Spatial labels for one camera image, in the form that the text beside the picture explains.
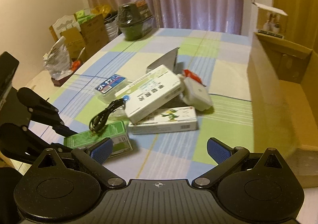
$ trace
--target yellow plastic bag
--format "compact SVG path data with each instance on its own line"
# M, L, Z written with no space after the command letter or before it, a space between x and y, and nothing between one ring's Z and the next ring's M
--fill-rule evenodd
M94 7L91 12L99 15L102 14L103 15L103 19L106 18L106 16L110 13L110 11L112 10L112 8L110 7L110 5L108 4L104 4L104 5L99 5L97 7Z

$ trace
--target round blue label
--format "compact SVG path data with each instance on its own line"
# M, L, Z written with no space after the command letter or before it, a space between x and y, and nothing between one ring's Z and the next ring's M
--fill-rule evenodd
M124 101L127 102L129 100L129 95L124 95L122 99L124 99Z

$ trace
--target black and green packaged container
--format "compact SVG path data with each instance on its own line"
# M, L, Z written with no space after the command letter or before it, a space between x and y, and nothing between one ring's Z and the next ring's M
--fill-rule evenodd
M138 0L118 7L118 26L126 40L133 41L148 34L154 23L154 16L145 0Z

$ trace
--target black cable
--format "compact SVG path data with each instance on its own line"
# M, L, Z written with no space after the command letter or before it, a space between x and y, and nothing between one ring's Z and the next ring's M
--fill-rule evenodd
M115 112L118 107L124 105L124 103L124 99L122 98L111 102L109 106L91 119L89 122L89 129L98 133L106 125L109 115Z

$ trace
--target tablecloth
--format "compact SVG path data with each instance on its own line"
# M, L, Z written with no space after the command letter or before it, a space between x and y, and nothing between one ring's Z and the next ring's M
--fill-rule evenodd
M147 66L179 47L177 68L195 72L206 85L213 108L198 112L198 130L133 135L133 152L106 160L104 166L129 181L131 178L172 179L195 177L216 163L206 151L206 142L216 137L227 145L253 151L252 107L246 68L248 38L190 29L154 29L146 37L128 42L123 34L108 43L49 99L65 124L76 132L88 130L90 119L105 108L94 88L117 73L134 81ZM42 139L63 143L51 127L30 123Z

